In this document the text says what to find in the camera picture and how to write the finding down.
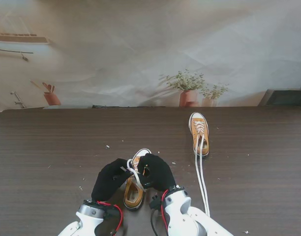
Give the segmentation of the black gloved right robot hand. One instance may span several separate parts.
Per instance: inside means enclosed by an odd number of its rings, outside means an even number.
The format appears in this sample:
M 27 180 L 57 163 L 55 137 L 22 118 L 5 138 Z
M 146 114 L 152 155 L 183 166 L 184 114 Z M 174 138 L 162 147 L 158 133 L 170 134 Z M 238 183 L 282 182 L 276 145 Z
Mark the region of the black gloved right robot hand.
M 176 185 L 169 165 L 159 156 L 147 153 L 140 157 L 138 176 L 145 189 L 154 188 L 164 192 Z

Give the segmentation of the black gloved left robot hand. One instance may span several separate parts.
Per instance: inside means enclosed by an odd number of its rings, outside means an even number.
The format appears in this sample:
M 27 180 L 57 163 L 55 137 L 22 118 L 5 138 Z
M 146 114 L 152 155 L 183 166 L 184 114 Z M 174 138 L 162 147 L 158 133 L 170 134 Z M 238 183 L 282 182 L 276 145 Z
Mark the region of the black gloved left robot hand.
M 91 193 L 92 200 L 94 202 L 108 201 L 130 176 L 127 160 L 118 158 L 107 164 L 97 176 Z

